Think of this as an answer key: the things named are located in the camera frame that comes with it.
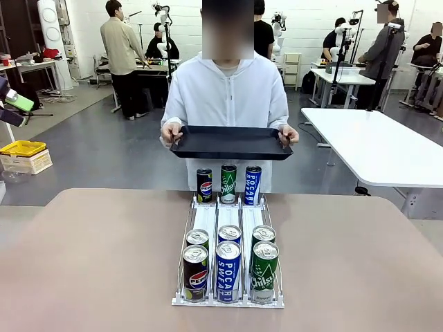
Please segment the person's left hand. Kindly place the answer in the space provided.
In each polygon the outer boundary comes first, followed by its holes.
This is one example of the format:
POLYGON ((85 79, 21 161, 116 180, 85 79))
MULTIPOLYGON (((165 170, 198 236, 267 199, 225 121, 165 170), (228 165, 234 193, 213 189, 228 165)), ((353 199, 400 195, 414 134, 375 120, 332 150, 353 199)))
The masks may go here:
POLYGON ((288 124, 279 126, 279 138, 284 147, 294 145, 299 142, 299 133, 288 124))

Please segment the person's right hand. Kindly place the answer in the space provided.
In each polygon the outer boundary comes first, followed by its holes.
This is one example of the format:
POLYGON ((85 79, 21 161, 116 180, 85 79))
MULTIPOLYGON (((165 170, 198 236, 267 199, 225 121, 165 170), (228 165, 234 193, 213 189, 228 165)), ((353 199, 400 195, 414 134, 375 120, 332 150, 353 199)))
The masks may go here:
POLYGON ((171 147, 176 141, 180 140, 183 133, 182 125, 178 122, 165 123, 161 128, 161 140, 165 147, 171 147))

